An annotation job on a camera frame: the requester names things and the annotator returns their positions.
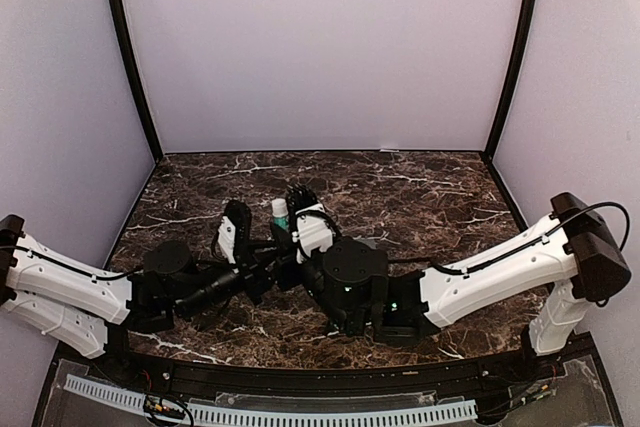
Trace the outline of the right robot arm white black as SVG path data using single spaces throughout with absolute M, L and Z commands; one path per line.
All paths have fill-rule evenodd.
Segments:
M 440 265 L 416 260 L 394 276 L 382 250 L 343 235 L 314 194 L 293 190 L 272 204 L 271 232 L 283 252 L 282 288 L 302 285 L 332 329 L 371 333 L 388 345 L 412 345 L 463 317 L 526 290 L 552 288 L 510 360 L 521 381 L 534 379 L 561 351 L 592 305 L 604 305 L 631 271 L 598 205 L 571 193 L 521 234 L 466 259 Z

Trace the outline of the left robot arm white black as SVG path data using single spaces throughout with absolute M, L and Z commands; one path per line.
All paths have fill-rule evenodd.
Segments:
M 259 302 L 273 280 L 278 252 L 270 241 L 242 243 L 224 221 L 224 260 L 196 260 L 188 245 L 166 241 L 129 272 L 107 272 L 66 257 L 28 235 L 23 218 L 1 221 L 1 308 L 74 348 L 100 356 L 120 383 L 141 374 L 140 359 L 121 345 L 128 332 L 152 334 L 189 321 L 244 293 Z

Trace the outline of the green white glue stick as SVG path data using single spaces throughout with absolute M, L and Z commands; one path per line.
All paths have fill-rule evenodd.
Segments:
M 289 213 L 286 200 L 284 198 L 275 198 L 271 201 L 271 207 L 273 223 L 287 231 L 289 229 Z

